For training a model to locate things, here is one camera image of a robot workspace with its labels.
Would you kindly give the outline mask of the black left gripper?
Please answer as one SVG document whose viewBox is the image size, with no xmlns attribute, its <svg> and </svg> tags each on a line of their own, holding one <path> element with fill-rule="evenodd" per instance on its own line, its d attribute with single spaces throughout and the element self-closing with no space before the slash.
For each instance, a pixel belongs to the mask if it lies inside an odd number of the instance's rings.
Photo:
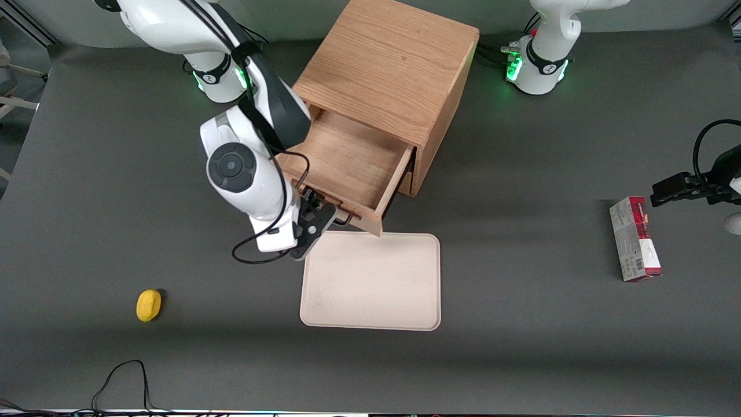
<svg viewBox="0 0 741 417">
<path fill-rule="evenodd" d="M 694 174 L 680 172 L 652 185 L 651 206 L 660 207 L 670 202 L 707 199 L 709 205 L 730 203 L 740 205 L 739 197 L 740 145 L 720 154 L 710 171 L 701 173 L 699 147 L 694 148 Z"/>
</svg>

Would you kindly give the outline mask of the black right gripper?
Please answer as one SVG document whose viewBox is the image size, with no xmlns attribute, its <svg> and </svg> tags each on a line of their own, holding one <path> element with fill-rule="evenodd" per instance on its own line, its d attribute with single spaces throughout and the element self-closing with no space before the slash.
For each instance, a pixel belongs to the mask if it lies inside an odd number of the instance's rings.
<svg viewBox="0 0 741 417">
<path fill-rule="evenodd" d="M 299 194 L 299 211 L 294 226 L 298 232 L 297 244 L 289 251 L 294 261 L 304 261 L 313 246 L 330 227 L 337 215 L 333 204 L 325 204 L 325 197 L 306 186 Z"/>
</svg>

